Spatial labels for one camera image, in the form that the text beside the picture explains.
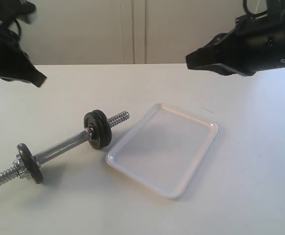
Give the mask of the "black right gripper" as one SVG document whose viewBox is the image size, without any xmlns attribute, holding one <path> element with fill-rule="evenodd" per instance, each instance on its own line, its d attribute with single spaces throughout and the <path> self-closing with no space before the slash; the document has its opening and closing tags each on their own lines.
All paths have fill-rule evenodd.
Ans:
<svg viewBox="0 0 285 235">
<path fill-rule="evenodd" d="M 252 76 L 263 70 L 285 68 L 285 0 L 268 0 L 256 13 L 242 2 L 244 15 L 234 33 L 220 33 L 186 56 L 189 70 L 212 71 L 223 76 Z"/>
</svg>

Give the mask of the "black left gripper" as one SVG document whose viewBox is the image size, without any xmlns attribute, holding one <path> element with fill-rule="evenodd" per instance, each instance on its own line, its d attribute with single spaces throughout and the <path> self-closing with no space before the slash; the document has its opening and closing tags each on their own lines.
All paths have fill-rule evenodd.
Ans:
<svg viewBox="0 0 285 235">
<path fill-rule="evenodd" d="M 35 68 L 21 49 L 22 28 L 19 21 L 31 24 L 36 5 L 28 0 L 0 0 L 0 78 L 19 80 L 40 88 L 47 77 Z"/>
</svg>

